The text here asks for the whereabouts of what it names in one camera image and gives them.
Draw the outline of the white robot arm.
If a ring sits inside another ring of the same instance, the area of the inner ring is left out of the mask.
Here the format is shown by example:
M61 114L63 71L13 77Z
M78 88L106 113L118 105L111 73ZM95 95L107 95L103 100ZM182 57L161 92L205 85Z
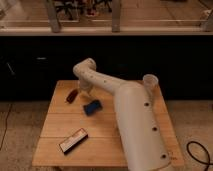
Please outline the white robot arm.
M79 88L90 92L94 86L114 96L114 110L129 171L174 171L146 88L96 71L87 58L73 67Z

